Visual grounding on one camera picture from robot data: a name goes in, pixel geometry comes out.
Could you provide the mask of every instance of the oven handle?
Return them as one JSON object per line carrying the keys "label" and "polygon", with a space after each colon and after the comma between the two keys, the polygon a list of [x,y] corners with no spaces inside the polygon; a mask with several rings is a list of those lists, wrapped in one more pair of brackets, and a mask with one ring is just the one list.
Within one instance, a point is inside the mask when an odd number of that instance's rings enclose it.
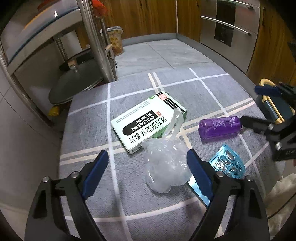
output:
{"label": "oven handle", "polygon": [[231,3],[237,4],[237,5],[242,5],[244,7],[247,7],[250,10],[253,10],[253,7],[250,4],[248,4],[248,3],[244,3],[244,2],[240,2],[240,1],[235,1],[235,0],[218,0],[218,1],[231,2]]}
{"label": "oven handle", "polygon": [[234,28],[234,29],[236,29],[236,30],[242,32],[243,34],[246,34],[246,35],[248,35],[248,36],[251,36],[251,33],[247,32],[247,31],[245,31],[245,30],[243,30],[243,29],[241,29],[241,28],[238,28],[238,27],[236,27],[236,26],[234,26],[234,25],[232,25],[232,24],[229,24],[229,23],[226,23],[226,22],[220,21],[220,20],[218,20],[218,19],[209,18],[209,17],[206,17],[206,16],[200,16],[200,18],[203,18],[203,19],[206,19],[206,20],[210,20],[210,21],[213,21],[213,22],[216,22],[216,23],[220,23],[220,24],[226,25],[226,26],[228,26],[228,27]]}

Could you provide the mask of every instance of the blue foil packet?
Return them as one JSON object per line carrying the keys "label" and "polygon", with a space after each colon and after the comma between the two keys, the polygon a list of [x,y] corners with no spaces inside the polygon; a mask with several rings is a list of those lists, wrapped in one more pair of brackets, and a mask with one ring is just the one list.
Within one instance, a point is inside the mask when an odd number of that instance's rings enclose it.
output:
{"label": "blue foil packet", "polygon": [[[227,145],[222,146],[209,163],[215,171],[223,171],[227,176],[233,178],[241,178],[246,171],[239,155]],[[208,207],[210,200],[202,194],[193,176],[189,179],[188,184],[195,195]]]}

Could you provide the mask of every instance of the plastic bag handle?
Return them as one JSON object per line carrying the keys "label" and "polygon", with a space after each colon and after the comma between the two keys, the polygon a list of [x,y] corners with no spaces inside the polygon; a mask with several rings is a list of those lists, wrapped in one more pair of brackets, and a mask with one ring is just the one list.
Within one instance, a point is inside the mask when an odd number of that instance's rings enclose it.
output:
{"label": "plastic bag handle", "polygon": [[167,135],[173,130],[175,125],[176,126],[173,131],[172,137],[176,137],[177,134],[180,132],[180,128],[183,124],[183,121],[184,121],[183,114],[182,114],[180,108],[179,107],[175,108],[174,113],[173,113],[173,118],[161,138],[166,138]]}

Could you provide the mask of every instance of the metal rack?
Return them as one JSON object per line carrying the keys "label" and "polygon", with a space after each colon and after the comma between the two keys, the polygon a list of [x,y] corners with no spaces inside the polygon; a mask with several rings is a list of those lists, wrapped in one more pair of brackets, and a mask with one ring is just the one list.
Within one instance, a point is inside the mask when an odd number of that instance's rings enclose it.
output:
{"label": "metal rack", "polygon": [[[107,51],[105,50],[106,46],[104,46],[101,34],[98,31],[98,27],[95,22],[91,0],[76,1],[78,9],[71,11],[70,13],[57,19],[56,21],[45,27],[43,30],[41,30],[18,52],[18,54],[12,59],[10,63],[8,63],[0,40],[0,66],[4,72],[5,77],[7,78],[8,82],[10,83],[11,87],[16,92],[18,97],[26,104],[26,106],[38,118],[40,118],[49,126],[53,126],[52,121],[38,108],[38,106],[28,96],[28,94],[18,81],[17,77],[15,76],[15,72],[32,54],[51,43],[52,39],[56,41],[61,55],[66,61],[67,54],[60,41],[60,37],[72,31],[71,28],[73,27],[73,25],[82,21],[84,23],[87,36],[89,38],[89,45],[93,52],[94,59],[98,64],[104,81],[106,83],[115,81],[115,77],[107,56],[107,52],[109,52],[110,56],[114,59],[112,48],[109,48]],[[101,25],[102,28],[106,28],[103,18],[101,18]],[[102,32],[104,35],[104,39],[107,42],[106,44],[109,44],[110,40],[106,40],[109,39],[107,30],[103,29]]]}

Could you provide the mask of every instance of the black cable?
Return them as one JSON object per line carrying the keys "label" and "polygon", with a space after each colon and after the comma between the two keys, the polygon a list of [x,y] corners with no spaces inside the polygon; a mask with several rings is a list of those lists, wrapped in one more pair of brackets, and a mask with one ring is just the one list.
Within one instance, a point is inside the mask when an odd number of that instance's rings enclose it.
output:
{"label": "black cable", "polygon": [[292,195],[292,197],[290,197],[290,199],[288,200],[288,201],[286,201],[285,202],[285,204],[283,205],[283,206],[281,206],[281,208],[279,209],[279,210],[277,210],[274,214],[272,214],[272,215],[270,215],[267,219],[270,219],[270,218],[272,218],[274,215],[277,215],[278,214],[278,212],[280,211],[280,210],[282,210],[291,200],[292,200],[292,198],[294,197],[296,195],[296,192]]}

